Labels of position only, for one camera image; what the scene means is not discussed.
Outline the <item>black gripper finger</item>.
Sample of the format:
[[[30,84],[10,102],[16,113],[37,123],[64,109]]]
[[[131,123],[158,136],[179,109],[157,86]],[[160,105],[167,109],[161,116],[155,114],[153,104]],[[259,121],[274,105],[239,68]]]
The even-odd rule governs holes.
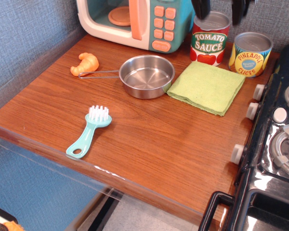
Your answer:
[[[198,19],[205,19],[210,13],[210,0],[191,0]]]
[[[241,23],[248,12],[248,0],[232,0],[232,23],[234,26]]]

